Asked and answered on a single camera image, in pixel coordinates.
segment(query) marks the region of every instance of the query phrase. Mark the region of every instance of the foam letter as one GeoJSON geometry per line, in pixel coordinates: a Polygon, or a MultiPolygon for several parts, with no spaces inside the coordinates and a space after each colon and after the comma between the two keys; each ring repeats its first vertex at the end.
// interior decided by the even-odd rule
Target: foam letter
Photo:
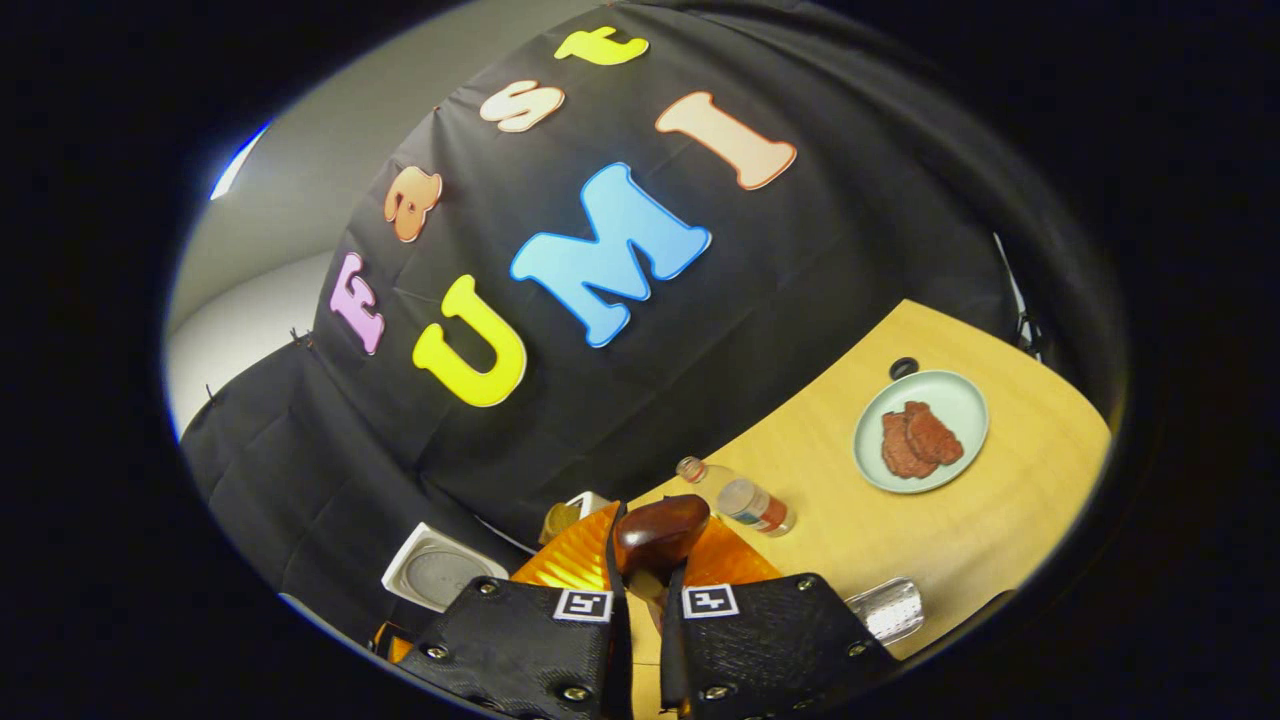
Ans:
{"type": "Polygon", "coordinates": [[[507,400],[525,377],[527,357],[525,343],[516,331],[480,300],[476,281],[471,275],[453,281],[440,302],[440,311],[445,318],[458,316],[466,320],[493,346],[497,363],[488,373],[475,372],[444,342],[444,328],[431,323],[413,345],[413,365],[430,370],[444,387],[468,405],[489,407],[507,400]]]}
{"type": "Polygon", "coordinates": [[[742,190],[769,184],[796,159],[795,145],[760,137],[713,105],[712,94],[701,90],[672,102],[658,115],[654,127],[658,132],[682,132],[705,145],[737,170],[737,184],[742,190]]]}
{"type": "Polygon", "coordinates": [[[639,58],[649,49],[649,41],[640,37],[632,37],[626,42],[607,40],[614,32],[617,31],[612,27],[602,27],[591,32],[580,29],[564,38],[564,42],[556,50],[556,59],[563,60],[570,55],[576,55],[596,65],[621,65],[639,58]]]}
{"type": "Polygon", "coordinates": [[[396,223],[396,237],[401,242],[417,240],[426,224],[426,211],[435,208],[443,190],[440,176],[429,176],[413,165],[396,176],[383,202],[383,218],[396,223]]]}
{"type": "Polygon", "coordinates": [[[564,91],[558,87],[538,87],[536,79],[516,81],[480,105],[485,120],[502,120],[503,132],[525,132],[550,115],[564,101],[564,91]]]}
{"type": "Polygon", "coordinates": [[[372,355],[378,350],[378,341],[383,338],[387,322],[381,314],[374,315],[366,310],[372,307],[378,300],[372,288],[369,287],[356,273],[365,266],[360,255],[348,252],[342,260],[342,269],[338,270],[338,284],[333,287],[329,296],[329,309],[343,316],[351,329],[356,331],[365,343],[365,352],[372,355]]]}
{"type": "Polygon", "coordinates": [[[586,325],[586,343],[603,347],[631,318],[625,305],[605,305],[589,287],[632,300],[649,299],[635,255],[650,260],[653,277],[669,281],[707,250],[712,233],[689,227],[631,181],[623,163],[605,165],[582,186],[582,208],[596,240],[538,233],[511,260],[511,277],[532,278],[586,325]]]}

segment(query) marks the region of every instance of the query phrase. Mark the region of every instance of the light blue plate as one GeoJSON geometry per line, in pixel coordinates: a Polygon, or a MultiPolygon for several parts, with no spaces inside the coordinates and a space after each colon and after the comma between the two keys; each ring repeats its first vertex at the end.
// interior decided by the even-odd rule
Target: light blue plate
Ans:
{"type": "Polygon", "coordinates": [[[963,375],[947,370],[924,370],[891,383],[872,400],[854,429],[854,461],[867,482],[888,492],[931,491],[954,480],[973,462],[987,441],[987,401],[963,375]],[[901,413],[908,400],[928,402],[929,410],[956,434],[964,456],[951,465],[938,465],[928,478],[899,478],[888,471],[881,445],[884,424],[881,415],[901,413]]]}

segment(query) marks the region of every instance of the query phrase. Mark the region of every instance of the table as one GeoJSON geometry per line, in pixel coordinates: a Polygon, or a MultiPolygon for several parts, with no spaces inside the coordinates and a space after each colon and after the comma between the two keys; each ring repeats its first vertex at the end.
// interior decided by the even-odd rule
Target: table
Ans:
{"type": "MultiPolygon", "coordinates": [[[[924,625],[888,646],[905,659],[1018,588],[1052,552],[1083,509],[1110,447],[1102,416],[1066,380],[1025,352],[960,320],[904,300],[804,389],[710,454],[796,510],[795,528],[768,538],[739,534],[785,575],[814,571],[841,597],[905,575],[915,580],[924,625]],[[920,370],[952,370],[987,400],[982,452],[951,483],[920,495],[873,487],[858,471],[858,418],[902,356],[920,370]]],[[[682,495],[678,477],[630,501],[682,495]]],[[[659,637],[631,597],[636,720],[658,717],[659,637]]]]}

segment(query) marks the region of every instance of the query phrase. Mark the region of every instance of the blue letter m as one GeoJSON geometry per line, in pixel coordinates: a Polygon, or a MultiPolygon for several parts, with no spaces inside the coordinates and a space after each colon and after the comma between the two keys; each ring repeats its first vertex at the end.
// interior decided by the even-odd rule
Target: blue letter m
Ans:
{"type": "Polygon", "coordinates": [[[582,208],[595,241],[540,232],[511,260],[511,277],[535,279],[586,325],[586,343],[608,345],[631,318],[625,305],[608,305],[589,288],[632,300],[649,299],[649,282],[635,250],[650,261],[653,277],[669,281],[712,243],[707,228],[691,228],[645,195],[623,163],[605,165],[582,186],[582,208]]]}

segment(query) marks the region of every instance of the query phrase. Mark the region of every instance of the steak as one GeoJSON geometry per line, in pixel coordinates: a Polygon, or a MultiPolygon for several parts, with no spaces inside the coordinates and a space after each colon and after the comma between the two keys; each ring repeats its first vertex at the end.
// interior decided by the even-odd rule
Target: steak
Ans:
{"type": "Polygon", "coordinates": [[[937,462],[927,462],[911,452],[906,442],[906,413],[886,413],[881,419],[884,423],[881,457],[890,473],[899,478],[927,478],[938,469],[937,462]]]}
{"type": "Polygon", "coordinates": [[[928,402],[908,401],[904,415],[906,443],[916,457],[925,462],[950,465],[964,456],[964,446],[929,410],[928,402]]]}

